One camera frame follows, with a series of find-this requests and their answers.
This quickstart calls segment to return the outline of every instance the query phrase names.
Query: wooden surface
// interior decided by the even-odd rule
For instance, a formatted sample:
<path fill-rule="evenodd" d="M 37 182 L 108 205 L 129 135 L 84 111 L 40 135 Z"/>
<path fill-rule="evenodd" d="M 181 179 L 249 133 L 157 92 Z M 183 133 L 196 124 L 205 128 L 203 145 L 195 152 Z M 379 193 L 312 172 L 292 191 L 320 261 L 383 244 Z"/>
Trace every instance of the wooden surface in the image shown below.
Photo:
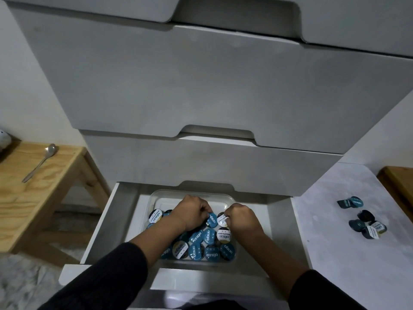
<path fill-rule="evenodd" d="M 413 169 L 386 166 L 379 172 L 377 178 L 413 222 Z"/>
<path fill-rule="evenodd" d="M 21 142 L 0 153 L 0 252 L 27 245 L 79 175 L 84 147 L 59 146 L 34 176 L 23 178 L 42 160 L 49 144 Z"/>

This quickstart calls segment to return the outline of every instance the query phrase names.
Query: wooden stool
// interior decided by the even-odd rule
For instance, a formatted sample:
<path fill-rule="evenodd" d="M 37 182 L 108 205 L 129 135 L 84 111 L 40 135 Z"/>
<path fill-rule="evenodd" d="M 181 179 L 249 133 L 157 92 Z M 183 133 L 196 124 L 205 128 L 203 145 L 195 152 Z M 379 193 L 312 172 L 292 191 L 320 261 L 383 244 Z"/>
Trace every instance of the wooden stool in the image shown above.
<path fill-rule="evenodd" d="M 103 210 L 105 185 L 92 170 L 84 147 L 59 146 L 26 183 L 23 178 L 43 159 L 49 144 L 19 142 L 0 152 L 0 252 L 24 252 L 58 267 L 79 263 L 49 245 L 51 242 L 87 242 L 91 234 L 43 231 L 56 205 L 76 179 Z"/>
<path fill-rule="evenodd" d="M 413 223 L 413 169 L 385 166 L 377 178 Z"/>

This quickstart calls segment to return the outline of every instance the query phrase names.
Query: metal spoon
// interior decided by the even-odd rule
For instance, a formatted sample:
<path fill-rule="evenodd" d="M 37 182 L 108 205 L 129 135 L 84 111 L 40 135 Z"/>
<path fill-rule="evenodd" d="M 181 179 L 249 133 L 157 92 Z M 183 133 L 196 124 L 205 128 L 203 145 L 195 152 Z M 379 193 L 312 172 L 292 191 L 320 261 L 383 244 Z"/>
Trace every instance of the metal spoon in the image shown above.
<path fill-rule="evenodd" d="M 38 166 L 34 168 L 33 171 L 31 171 L 22 181 L 22 183 L 27 182 L 31 177 L 34 175 L 34 173 L 39 169 L 39 167 L 43 164 L 44 161 L 46 161 L 48 158 L 54 156 L 54 154 L 57 152 L 57 147 L 54 143 L 51 143 L 47 148 L 45 148 L 45 156 L 43 160 L 40 161 Z"/>

